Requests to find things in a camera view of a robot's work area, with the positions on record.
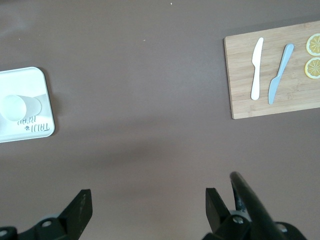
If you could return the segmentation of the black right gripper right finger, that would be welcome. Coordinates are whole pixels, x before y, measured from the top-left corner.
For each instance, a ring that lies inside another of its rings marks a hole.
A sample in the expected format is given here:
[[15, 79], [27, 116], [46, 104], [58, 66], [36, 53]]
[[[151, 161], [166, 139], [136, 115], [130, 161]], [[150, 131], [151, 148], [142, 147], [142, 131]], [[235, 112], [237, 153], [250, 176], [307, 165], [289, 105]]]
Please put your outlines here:
[[251, 223], [244, 212], [229, 211], [215, 188], [205, 190], [205, 212], [211, 232], [203, 240], [249, 240]]

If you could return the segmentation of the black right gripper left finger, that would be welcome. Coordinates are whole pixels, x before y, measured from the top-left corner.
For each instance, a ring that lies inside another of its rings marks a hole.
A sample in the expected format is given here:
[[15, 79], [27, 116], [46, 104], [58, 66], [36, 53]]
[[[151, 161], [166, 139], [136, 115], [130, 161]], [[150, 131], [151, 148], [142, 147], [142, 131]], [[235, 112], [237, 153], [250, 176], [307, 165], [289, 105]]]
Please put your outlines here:
[[0, 228], [2, 240], [78, 240], [93, 215], [92, 193], [82, 189], [57, 217], [39, 221], [18, 233], [14, 226]]

